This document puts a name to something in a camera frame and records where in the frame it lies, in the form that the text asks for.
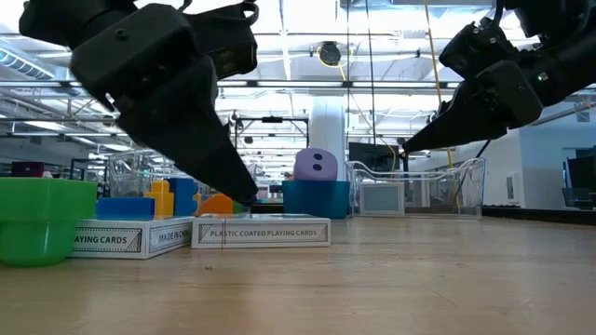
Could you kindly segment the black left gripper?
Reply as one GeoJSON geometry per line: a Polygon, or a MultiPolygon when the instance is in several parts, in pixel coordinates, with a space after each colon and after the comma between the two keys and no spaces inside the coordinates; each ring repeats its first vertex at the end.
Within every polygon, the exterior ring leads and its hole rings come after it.
{"type": "Polygon", "coordinates": [[[205,15],[166,5],[110,6],[69,38],[71,70],[136,142],[177,169],[250,207],[257,186],[215,113],[205,15]]]}

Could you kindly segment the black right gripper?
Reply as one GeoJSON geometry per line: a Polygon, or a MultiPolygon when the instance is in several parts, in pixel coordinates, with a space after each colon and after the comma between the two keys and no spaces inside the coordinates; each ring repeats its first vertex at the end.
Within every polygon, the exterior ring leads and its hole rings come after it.
{"type": "Polygon", "coordinates": [[[438,116],[403,144],[406,154],[495,140],[542,113],[541,100],[516,62],[501,60],[476,78],[480,82],[462,82],[453,98],[440,104],[438,116]]]}

